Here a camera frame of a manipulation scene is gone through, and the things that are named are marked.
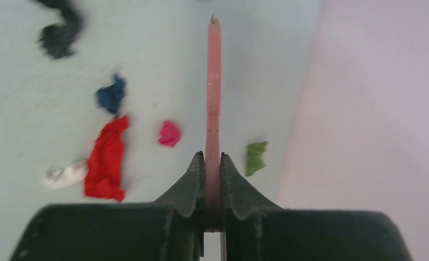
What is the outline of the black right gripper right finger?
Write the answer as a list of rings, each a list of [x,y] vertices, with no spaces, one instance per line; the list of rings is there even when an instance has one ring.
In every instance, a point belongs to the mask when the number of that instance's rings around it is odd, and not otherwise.
[[[283,209],[221,156],[222,260],[411,260],[381,212]]]

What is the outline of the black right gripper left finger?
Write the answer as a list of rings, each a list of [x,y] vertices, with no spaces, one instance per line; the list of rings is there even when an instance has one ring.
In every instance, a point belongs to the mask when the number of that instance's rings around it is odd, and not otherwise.
[[[11,260],[199,260],[204,158],[153,202],[50,204],[25,227]]]

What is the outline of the red paper scrap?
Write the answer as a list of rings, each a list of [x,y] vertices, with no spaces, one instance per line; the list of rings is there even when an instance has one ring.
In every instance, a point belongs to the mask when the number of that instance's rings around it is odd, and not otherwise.
[[[122,202],[122,162],[125,156],[123,133],[129,128],[127,115],[114,117],[101,130],[87,160],[88,172],[84,179],[86,197]]]

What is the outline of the pink paper scrap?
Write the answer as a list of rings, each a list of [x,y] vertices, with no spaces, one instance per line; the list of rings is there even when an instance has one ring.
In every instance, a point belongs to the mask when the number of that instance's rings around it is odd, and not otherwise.
[[[179,126],[172,121],[164,121],[159,131],[158,143],[162,146],[174,148],[182,138]]]

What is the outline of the white paper scrap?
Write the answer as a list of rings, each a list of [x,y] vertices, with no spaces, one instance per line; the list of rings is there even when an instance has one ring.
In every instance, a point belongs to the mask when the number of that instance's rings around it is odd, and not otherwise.
[[[88,170],[87,160],[80,159],[65,168],[48,169],[42,183],[53,190],[67,188],[83,181]]]

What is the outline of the pink hand brush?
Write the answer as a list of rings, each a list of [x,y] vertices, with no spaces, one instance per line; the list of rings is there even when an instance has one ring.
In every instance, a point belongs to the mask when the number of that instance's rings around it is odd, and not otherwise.
[[[220,114],[222,101],[222,27],[212,15],[208,25],[207,48],[207,129],[205,147],[206,231],[221,227]]]

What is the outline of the small dark blue scrap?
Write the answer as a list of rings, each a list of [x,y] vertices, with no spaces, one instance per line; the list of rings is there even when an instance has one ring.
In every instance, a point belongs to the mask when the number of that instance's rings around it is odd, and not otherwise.
[[[109,86],[101,87],[95,92],[96,103],[99,108],[105,109],[108,113],[120,116],[121,103],[126,96],[126,80],[118,73],[112,76],[113,83]]]

